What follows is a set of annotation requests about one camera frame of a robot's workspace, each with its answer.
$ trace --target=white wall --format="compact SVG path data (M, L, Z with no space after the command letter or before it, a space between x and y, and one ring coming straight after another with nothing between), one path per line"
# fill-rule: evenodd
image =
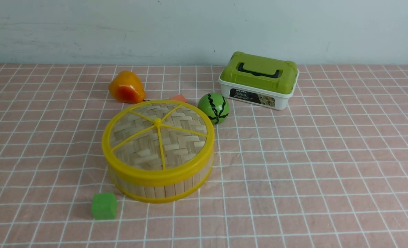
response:
M408 0L0 0L0 62L408 63Z

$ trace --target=toy watermelon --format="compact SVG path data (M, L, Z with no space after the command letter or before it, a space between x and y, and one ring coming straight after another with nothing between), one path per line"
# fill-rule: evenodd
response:
M224 122L229 115L230 106L223 95L209 93L199 100L198 109L202 110L213 124L219 124Z

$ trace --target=black handle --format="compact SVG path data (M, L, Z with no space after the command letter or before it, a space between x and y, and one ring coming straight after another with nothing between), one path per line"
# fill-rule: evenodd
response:
M246 73L253 74L254 76L264 76L264 77L269 77L269 78L272 78L272 79L276 79L276 78L279 77L279 70L276 70L276 73L273 74L273 75L267 75L267 74L263 74L263 73L260 73L260 72L252 72L252 71L245 70L243 68L244 64L245 63L240 63L240 65L237 67L237 70L239 72L246 72Z

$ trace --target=green block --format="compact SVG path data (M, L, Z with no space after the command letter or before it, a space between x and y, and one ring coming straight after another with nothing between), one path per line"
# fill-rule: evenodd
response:
M117 205L114 193L95 194L91 213L95 220L113 220L117 215Z

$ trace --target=woven bamboo lid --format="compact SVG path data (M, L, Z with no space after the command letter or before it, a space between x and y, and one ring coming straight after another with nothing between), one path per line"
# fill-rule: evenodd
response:
M183 165L199 154L209 137L208 123L198 111L176 101L135 105L117 116L111 126L112 154L124 165L144 171ZM214 139L213 129L210 132Z

